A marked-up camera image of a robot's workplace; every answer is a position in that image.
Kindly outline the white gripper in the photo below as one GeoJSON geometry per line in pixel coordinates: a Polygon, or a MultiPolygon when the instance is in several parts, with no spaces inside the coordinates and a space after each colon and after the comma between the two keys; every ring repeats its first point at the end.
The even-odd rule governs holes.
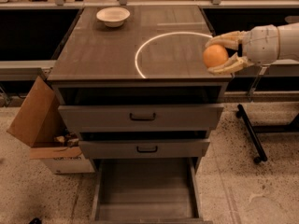
{"type": "Polygon", "coordinates": [[[213,75],[229,75],[253,65],[273,63],[278,59],[278,28],[274,25],[257,26],[250,31],[233,31],[209,39],[206,47],[221,45],[238,50],[242,46],[242,56],[235,53],[228,61],[207,71],[213,75]]]}

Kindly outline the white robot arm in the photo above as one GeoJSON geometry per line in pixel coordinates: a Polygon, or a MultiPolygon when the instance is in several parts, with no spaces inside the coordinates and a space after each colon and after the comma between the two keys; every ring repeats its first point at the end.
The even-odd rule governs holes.
{"type": "Polygon", "coordinates": [[[242,48],[225,63],[208,68],[213,75],[232,74],[250,66],[272,64],[278,60],[299,61],[299,23],[282,26],[256,26],[250,31],[233,31],[211,38],[206,47],[222,45],[227,49],[242,48]]]}

